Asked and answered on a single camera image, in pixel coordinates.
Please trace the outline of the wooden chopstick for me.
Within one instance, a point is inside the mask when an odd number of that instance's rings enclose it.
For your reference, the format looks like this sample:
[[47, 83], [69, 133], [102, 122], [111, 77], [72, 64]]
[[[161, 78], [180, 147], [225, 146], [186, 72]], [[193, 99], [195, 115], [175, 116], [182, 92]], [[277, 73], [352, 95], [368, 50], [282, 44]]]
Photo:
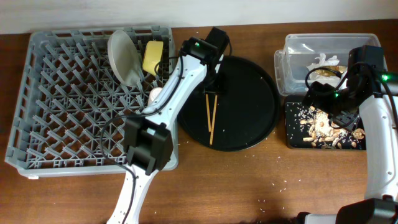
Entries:
[[207, 123], [208, 123], [208, 132], [211, 132], [211, 115], [210, 115], [210, 104], [208, 94], [205, 94], [205, 101], [206, 101], [206, 115], [207, 115]]
[[217, 105], [218, 105], [218, 95], [215, 95], [213, 114], [212, 114], [212, 120], [211, 120], [211, 131], [210, 131], [210, 145], [211, 146], [213, 145], [213, 136], [214, 136], [214, 129], [215, 129]]

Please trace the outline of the yellow bowl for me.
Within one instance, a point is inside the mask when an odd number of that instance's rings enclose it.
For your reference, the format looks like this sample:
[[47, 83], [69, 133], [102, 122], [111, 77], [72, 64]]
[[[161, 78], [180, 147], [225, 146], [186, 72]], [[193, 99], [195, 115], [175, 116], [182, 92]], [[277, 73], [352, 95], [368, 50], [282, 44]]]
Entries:
[[164, 43], [162, 41], [149, 41], [146, 44], [146, 49], [144, 52], [144, 59], [142, 63], [142, 69], [156, 76], [155, 66], [160, 62], [162, 58]]

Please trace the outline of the pink plastic cup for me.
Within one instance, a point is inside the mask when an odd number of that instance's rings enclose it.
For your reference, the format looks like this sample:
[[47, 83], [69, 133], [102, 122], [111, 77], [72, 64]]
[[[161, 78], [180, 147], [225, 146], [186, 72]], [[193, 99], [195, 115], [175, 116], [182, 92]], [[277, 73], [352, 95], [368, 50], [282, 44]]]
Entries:
[[150, 91], [148, 102], [147, 102], [148, 106], [151, 105], [155, 101], [155, 99], [158, 97], [158, 95], [160, 94], [161, 91], [162, 91], [161, 87], [156, 87]]

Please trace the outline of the grey round plate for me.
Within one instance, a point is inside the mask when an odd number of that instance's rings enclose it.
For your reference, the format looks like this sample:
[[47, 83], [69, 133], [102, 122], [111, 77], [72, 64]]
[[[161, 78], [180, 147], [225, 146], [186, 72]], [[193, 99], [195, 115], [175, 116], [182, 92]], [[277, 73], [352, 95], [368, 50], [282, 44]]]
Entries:
[[141, 81], [142, 66], [132, 39], [123, 30], [116, 30], [108, 40], [108, 59], [119, 82], [129, 87]]

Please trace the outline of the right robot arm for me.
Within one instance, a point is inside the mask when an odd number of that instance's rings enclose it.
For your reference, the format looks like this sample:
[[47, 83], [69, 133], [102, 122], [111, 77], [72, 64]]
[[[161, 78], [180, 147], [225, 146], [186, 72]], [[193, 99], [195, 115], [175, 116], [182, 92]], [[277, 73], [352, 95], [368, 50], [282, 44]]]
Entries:
[[384, 66], [384, 50], [364, 45], [349, 52], [348, 70], [337, 86], [313, 82], [303, 99], [349, 129], [357, 113], [366, 139], [368, 179], [364, 200], [335, 215], [302, 212], [298, 223], [397, 223], [397, 74]]

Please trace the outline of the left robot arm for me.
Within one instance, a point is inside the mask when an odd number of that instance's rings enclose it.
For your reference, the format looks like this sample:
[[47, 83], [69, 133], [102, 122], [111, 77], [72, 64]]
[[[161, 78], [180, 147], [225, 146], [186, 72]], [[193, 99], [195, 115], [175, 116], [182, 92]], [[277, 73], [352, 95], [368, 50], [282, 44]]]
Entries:
[[150, 183], [173, 153], [177, 115], [198, 85], [216, 78], [229, 44], [227, 33], [217, 27], [205, 39], [183, 41], [175, 69], [155, 100], [141, 114], [118, 117], [125, 120], [126, 176], [108, 223], [138, 223]]

